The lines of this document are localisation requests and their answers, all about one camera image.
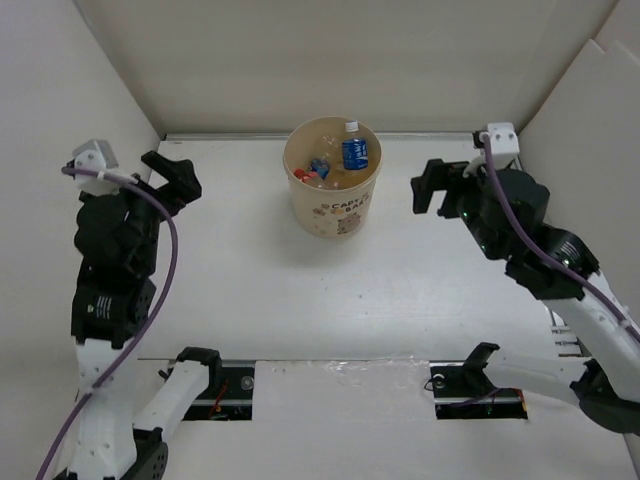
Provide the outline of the large blue label bottle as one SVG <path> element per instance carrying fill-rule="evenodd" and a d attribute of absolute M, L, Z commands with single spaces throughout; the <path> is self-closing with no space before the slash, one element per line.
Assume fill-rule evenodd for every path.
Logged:
<path fill-rule="evenodd" d="M 347 171 L 361 171 L 368 167 L 368 145 L 361 135 L 357 121 L 345 123 L 345 138 L 342 141 L 342 161 Z"/>

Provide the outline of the beige capybara paper bin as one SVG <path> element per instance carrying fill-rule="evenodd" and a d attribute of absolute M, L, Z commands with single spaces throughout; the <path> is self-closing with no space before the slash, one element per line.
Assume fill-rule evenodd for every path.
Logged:
<path fill-rule="evenodd" d="M 368 145 L 366 169 L 345 170 L 341 156 L 330 162 L 331 170 L 324 179 L 329 186 L 326 190 L 307 186 L 294 176 L 296 169 L 310 171 L 311 160 L 319 158 L 318 141 L 323 135 L 331 134 L 343 141 L 347 121 L 355 120 L 338 116 L 310 120 L 293 131 L 284 147 L 283 168 L 296 218 L 305 230 L 321 238 L 347 238 L 363 226 L 382 169 L 378 137 L 357 121 Z"/>

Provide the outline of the small blue label bottle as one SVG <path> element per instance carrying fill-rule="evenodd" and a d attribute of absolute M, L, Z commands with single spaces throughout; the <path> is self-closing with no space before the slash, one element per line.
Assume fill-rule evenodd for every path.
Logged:
<path fill-rule="evenodd" d="M 331 170 L 331 164 L 326 159 L 313 158 L 309 164 L 309 170 L 315 172 L 321 179 L 325 179 Z"/>

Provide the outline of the red label cola bottle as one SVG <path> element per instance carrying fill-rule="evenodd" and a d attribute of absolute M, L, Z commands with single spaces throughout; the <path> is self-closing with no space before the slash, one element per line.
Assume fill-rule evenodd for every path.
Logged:
<path fill-rule="evenodd" d="M 303 184 L 312 188 L 326 190 L 329 188 L 325 180 L 318 174 L 317 171 L 307 171 L 303 169 L 296 169 L 294 176 Z"/>

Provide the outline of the clear plastic bottle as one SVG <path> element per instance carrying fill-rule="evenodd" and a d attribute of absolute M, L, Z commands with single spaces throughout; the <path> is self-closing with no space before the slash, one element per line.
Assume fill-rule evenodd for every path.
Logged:
<path fill-rule="evenodd" d="M 341 140 L 331 134 L 323 135 L 318 141 L 317 156 L 329 162 L 340 160 L 342 156 Z"/>

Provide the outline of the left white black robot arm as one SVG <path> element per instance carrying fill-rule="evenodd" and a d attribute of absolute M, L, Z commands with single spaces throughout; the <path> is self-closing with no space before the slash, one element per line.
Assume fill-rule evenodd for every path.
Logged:
<path fill-rule="evenodd" d="M 63 168 L 80 189 L 74 244 L 82 257 L 71 306 L 79 390 L 64 423 L 77 437 L 63 479 L 161 478 L 178 424 L 198 396 L 222 387 L 219 353 L 188 347 L 152 400 L 135 406 L 139 345 L 169 293 L 152 282 L 160 230 L 202 195 L 190 160 L 150 151 L 142 162 L 161 186 L 123 174 L 101 143 L 81 147 Z"/>

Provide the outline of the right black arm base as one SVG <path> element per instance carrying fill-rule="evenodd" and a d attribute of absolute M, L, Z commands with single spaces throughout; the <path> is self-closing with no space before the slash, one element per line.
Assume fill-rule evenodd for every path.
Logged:
<path fill-rule="evenodd" d="M 481 372 L 461 362 L 430 364 L 423 390 L 433 400 L 437 420 L 527 420 L 521 390 L 495 387 Z"/>

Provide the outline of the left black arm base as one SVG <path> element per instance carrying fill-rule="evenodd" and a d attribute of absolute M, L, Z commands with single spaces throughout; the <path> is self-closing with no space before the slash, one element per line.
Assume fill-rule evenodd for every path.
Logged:
<path fill-rule="evenodd" d="M 185 413 L 184 421 L 249 421 L 255 386 L 254 362 L 224 362 L 217 389 L 201 393 Z"/>

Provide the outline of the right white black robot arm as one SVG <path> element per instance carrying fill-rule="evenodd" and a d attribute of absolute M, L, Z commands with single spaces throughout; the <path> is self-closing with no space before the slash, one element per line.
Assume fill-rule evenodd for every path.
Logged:
<path fill-rule="evenodd" d="M 519 388 L 577 407 L 614 433 L 639 432 L 639 327 L 614 298 L 599 261 L 575 234 L 545 222 L 549 190 L 512 168 L 431 159 L 411 179 L 412 209 L 424 214 L 436 192 L 439 217 L 459 219 L 486 259 L 558 315 L 586 347 L 584 359 L 518 357 L 482 342 L 462 381 L 473 393 Z"/>

